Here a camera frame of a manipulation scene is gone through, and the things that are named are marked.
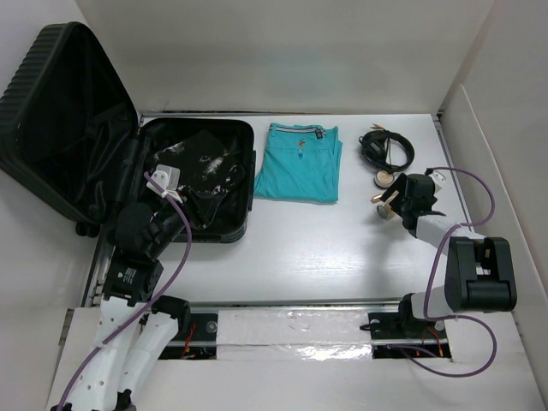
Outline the turquoise shorts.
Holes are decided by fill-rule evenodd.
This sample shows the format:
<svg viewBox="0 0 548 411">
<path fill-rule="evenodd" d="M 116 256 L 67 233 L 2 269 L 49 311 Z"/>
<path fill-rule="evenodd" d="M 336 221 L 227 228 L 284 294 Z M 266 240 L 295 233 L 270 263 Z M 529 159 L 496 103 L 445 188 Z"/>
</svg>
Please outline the turquoise shorts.
<svg viewBox="0 0 548 411">
<path fill-rule="evenodd" d="M 271 124 L 254 195 L 270 200 L 338 202 L 342 148 L 337 127 Z"/>
</svg>

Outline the gold makeup brush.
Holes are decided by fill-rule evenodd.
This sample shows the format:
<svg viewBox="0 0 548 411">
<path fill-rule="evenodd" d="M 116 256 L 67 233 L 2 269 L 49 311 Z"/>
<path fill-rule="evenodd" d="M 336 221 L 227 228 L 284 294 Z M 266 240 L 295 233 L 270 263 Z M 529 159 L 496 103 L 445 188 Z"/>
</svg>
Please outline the gold makeup brush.
<svg viewBox="0 0 548 411">
<path fill-rule="evenodd" d="M 375 195 L 371 198 L 371 202 L 372 202 L 373 204 L 376 204 L 376 203 L 388 204 L 388 203 L 390 203 L 398 194 L 399 194 L 399 191 L 398 191 L 397 189 L 389 188 L 389 189 L 385 190 L 384 192 L 382 192 L 381 194 L 375 194 Z"/>
</svg>

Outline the black wired headphones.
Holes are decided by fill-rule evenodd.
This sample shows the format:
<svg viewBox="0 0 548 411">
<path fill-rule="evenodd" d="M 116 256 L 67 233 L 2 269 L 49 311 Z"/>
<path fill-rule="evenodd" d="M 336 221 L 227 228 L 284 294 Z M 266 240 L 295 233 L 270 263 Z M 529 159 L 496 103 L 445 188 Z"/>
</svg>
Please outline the black wired headphones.
<svg viewBox="0 0 548 411">
<path fill-rule="evenodd" d="M 375 170 L 388 174 L 400 173 L 406 170 L 415 159 L 415 149 L 412 143 L 403 135 L 390 131 L 374 123 L 371 130 L 358 139 L 360 155 Z M 395 164 L 391 159 L 391 147 L 396 143 L 405 154 L 403 164 Z"/>
</svg>

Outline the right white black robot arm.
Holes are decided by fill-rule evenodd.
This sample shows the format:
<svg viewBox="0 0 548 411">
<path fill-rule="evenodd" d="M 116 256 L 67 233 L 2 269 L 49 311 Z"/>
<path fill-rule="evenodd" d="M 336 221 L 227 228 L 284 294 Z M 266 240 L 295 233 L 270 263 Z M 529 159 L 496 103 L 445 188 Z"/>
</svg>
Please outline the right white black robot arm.
<svg viewBox="0 0 548 411">
<path fill-rule="evenodd" d="M 380 198 L 412 237 L 436 248 L 426 291 L 404 295 L 399 303 L 396 327 L 406 337 L 457 314 L 510 312 L 517 304 L 509 242 L 435 211 L 443 182 L 436 169 L 401 174 Z"/>
</svg>

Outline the black white tie-dye shirt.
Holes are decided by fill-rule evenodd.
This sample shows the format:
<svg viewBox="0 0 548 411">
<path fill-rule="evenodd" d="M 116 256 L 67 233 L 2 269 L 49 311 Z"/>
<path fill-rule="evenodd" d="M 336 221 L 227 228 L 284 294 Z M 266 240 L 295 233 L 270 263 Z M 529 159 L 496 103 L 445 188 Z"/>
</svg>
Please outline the black white tie-dye shirt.
<svg viewBox="0 0 548 411">
<path fill-rule="evenodd" d="M 220 194 L 224 200 L 247 176 L 235 154 L 205 130 L 156 152 L 152 156 L 152 172 L 159 164 L 180 170 L 180 203 L 191 191 Z"/>
</svg>

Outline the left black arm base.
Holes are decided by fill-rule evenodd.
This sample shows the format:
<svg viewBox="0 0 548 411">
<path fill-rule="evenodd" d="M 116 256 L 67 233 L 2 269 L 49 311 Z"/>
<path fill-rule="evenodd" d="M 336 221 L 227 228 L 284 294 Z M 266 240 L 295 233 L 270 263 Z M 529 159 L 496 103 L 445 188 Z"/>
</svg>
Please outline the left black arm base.
<svg viewBox="0 0 548 411">
<path fill-rule="evenodd" d="M 192 313 L 189 326 L 168 343 L 160 360 L 215 360 L 217 313 Z"/>
</svg>

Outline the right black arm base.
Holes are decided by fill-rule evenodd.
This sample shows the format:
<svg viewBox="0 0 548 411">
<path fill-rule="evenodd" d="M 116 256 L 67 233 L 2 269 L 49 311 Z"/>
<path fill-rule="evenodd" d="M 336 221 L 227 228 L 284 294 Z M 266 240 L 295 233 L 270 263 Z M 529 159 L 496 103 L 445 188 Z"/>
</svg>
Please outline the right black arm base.
<svg viewBox="0 0 548 411">
<path fill-rule="evenodd" d="M 404 323 L 398 313 L 369 313 L 360 330 L 370 334 L 375 360 L 452 357 L 443 322 L 411 319 Z"/>
</svg>

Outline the round beige powder compact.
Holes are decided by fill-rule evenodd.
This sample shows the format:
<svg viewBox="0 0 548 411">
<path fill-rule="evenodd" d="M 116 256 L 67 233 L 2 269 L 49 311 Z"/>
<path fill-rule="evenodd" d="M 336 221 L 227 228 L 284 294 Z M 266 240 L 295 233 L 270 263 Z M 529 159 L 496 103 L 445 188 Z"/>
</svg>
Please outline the round beige powder compact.
<svg viewBox="0 0 548 411">
<path fill-rule="evenodd" d="M 381 189 L 389 188 L 393 184 L 394 180 L 394 175 L 384 170 L 378 171 L 373 177 L 374 184 Z"/>
</svg>

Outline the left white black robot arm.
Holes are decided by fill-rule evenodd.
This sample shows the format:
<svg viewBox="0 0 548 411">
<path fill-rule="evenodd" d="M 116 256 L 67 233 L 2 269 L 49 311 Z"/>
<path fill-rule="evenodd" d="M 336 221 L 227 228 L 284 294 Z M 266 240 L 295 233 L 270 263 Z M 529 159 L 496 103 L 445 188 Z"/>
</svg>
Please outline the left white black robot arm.
<svg viewBox="0 0 548 411">
<path fill-rule="evenodd" d="M 170 192 L 163 196 L 168 203 L 158 212 L 144 203 L 120 212 L 92 348 L 53 409 L 134 410 L 167 345 L 194 336 L 189 302 L 158 285 L 160 254 L 191 231 L 185 201 Z"/>
</svg>

